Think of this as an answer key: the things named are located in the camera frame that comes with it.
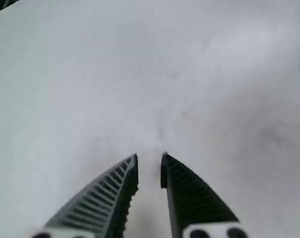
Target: ribbed gripper pad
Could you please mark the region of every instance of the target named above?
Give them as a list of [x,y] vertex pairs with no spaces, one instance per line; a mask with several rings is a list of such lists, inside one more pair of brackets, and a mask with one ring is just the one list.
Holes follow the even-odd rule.
[[134,154],[94,179],[45,226],[90,231],[97,238],[122,238],[137,186],[138,161]]
[[167,153],[162,157],[161,187],[168,192],[174,238],[180,238],[190,224],[238,221],[198,175]]

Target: white tabletop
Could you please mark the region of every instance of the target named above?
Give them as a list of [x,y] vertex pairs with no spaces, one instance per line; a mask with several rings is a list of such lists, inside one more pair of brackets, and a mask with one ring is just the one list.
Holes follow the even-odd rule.
[[300,238],[300,0],[21,0],[0,11],[0,238],[136,152],[126,237],[171,237],[164,151],[251,237]]

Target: white surface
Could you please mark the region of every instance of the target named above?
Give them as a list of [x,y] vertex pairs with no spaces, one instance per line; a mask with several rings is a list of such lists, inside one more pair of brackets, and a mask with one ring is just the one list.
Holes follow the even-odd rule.
[[0,237],[137,152],[126,237],[171,237],[168,151],[251,237],[300,238],[300,0],[21,0],[0,12]]

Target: screw hole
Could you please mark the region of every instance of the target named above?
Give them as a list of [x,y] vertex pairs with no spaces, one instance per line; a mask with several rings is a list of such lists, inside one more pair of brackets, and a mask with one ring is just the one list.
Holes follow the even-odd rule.
[[203,230],[194,230],[190,233],[190,238],[210,238],[208,233]]
[[45,232],[45,233],[38,233],[34,236],[32,236],[32,238],[50,238],[51,234]]
[[227,235],[229,238],[248,238],[247,234],[239,228],[230,228]]

